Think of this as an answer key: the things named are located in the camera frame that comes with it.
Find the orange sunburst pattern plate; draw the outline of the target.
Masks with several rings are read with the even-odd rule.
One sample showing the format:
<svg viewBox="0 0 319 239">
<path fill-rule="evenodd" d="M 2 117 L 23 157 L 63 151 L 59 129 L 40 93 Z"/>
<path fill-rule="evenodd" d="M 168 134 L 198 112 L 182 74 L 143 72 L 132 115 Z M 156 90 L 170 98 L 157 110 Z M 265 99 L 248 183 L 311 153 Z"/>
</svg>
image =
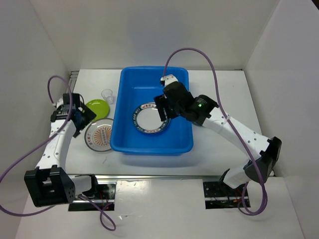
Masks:
<svg viewBox="0 0 319 239">
<path fill-rule="evenodd" d="M 85 131 L 85 144 L 95 152 L 107 152 L 111 150 L 112 126 L 113 119 L 111 118 L 99 119 L 91 123 Z"/>
</svg>

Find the dark green lettered plate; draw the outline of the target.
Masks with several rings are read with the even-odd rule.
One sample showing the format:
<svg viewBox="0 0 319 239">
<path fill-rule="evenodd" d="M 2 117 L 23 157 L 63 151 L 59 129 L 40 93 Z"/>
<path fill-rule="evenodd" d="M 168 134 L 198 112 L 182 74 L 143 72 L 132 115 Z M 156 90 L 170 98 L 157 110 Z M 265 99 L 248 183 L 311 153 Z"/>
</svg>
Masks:
<svg viewBox="0 0 319 239">
<path fill-rule="evenodd" d="M 133 124 L 142 133 L 155 134 L 162 132 L 169 123 L 169 119 L 161 121 L 155 102 L 141 104 L 133 112 Z"/>
</svg>

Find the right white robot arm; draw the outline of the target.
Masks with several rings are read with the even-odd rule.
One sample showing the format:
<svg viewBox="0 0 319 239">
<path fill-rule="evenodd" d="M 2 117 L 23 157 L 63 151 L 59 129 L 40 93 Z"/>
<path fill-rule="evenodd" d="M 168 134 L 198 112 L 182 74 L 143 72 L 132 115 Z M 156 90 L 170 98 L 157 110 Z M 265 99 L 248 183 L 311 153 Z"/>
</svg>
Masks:
<svg viewBox="0 0 319 239">
<path fill-rule="evenodd" d="M 161 79 L 163 94 L 154 98 L 162 121 L 182 117 L 197 126 L 210 129 L 232 143 L 248 161 L 226 170 L 220 178 L 219 191 L 231 195 L 237 187 L 250 181 L 266 183 L 280 154 L 282 142 L 249 129 L 206 95 L 193 97 L 177 79 Z"/>
</svg>

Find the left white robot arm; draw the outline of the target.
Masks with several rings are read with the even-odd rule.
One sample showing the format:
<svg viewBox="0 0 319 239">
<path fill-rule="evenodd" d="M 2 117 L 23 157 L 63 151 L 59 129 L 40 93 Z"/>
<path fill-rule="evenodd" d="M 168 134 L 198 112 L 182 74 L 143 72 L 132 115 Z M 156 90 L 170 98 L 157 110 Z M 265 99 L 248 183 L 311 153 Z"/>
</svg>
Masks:
<svg viewBox="0 0 319 239">
<path fill-rule="evenodd" d="M 71 204 L 79 195 L 94 199 L 100 187 L 93 174 L 70 176 L 65 171 L 70 142 L 95 118 L 78 93 L 63 94 L 50 117 L 50 141 L 35 169 L 26 171 L 24 182 L 36 207 Z"/>
</svg>

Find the blue plastic bin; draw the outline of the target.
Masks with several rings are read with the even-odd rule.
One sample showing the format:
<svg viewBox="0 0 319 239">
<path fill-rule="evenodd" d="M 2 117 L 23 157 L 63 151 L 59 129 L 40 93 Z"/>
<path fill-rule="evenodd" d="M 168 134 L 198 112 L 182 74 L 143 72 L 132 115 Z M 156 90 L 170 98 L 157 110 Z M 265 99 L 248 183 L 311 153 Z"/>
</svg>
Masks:
<svg viewBox="0 0 319 239">
<path fill-rule="evenodd" d="M 137 124 L 138 110 L 144 104 L 154 103 L 154 97 L 163 93 L 162 75 L 172 74 L 189 87 L 188 72 L 180 67 L 135 66 L 121 71 L 114 115 L 111 148 L 125 154 L 180 155 L 193 148 L 191 122 L 177 117 L 165 122 L 159 132 L 146 133 Z"/>
</svg>

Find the green plastic plate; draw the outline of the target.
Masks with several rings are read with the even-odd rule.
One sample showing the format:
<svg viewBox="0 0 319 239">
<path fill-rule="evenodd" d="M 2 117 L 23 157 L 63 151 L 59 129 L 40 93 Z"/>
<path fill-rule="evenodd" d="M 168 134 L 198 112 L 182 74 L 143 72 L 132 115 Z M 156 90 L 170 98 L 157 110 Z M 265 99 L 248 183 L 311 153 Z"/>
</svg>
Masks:
<svg viewBox="0 0 319 239">
<path fill-rule="evenodd" d="M 86 106 L 96 115 L 93 121 L 106 118 L 110 111 L 109 104 L 102 99 L 91 100 L 86 104 Z"/>
</svg>

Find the clear plastic cup left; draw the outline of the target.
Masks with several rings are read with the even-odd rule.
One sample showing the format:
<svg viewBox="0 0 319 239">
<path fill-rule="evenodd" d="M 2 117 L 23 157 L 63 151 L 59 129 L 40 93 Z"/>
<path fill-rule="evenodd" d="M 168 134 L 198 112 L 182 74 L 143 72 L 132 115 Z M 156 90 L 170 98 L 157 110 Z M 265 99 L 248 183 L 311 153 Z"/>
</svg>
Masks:
<svg viewBox="0 0 319 239">
<path fill-rule="evenodd" d="M 108 104 L 113 104 L 114 102 L 114 97 L 113 97 L 113 91 L 110 89 L 104 89 L 101 92 L 102 98 L 108 103 Z"/>
</svg>

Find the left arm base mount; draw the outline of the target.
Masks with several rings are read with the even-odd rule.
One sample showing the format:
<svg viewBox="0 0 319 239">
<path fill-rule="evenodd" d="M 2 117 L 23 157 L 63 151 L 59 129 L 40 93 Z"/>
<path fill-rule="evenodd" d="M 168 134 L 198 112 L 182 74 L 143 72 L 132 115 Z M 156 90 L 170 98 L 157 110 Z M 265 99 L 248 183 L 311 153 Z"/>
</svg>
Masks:
<svg viewBox="0 0 319 239">
<path fill-rule="evenodd" d="M 116 182 L 98 182 L 97 192 L 87 196 L 93 203 L 104 211 L 113 211 L 115 208 Z M 96 211 L 97 209 L 87 200 L 76 199 L 69 205 L 69 212 Z"/>
</svg>

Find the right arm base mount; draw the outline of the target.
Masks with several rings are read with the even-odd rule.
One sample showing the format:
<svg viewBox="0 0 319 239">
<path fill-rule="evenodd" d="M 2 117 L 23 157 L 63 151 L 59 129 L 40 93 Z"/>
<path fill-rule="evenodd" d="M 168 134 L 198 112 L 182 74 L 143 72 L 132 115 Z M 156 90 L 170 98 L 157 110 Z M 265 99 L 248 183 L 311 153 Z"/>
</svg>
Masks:
<svg viewBox="0 0 319 239">
<path fill-rule="evenodd" d="M 203 191 L 206 209 L 237 208 L 242 201 L 244 184 L 236 189 L 222 185 L 217 181 L 203 181 Z"/>
</svg>

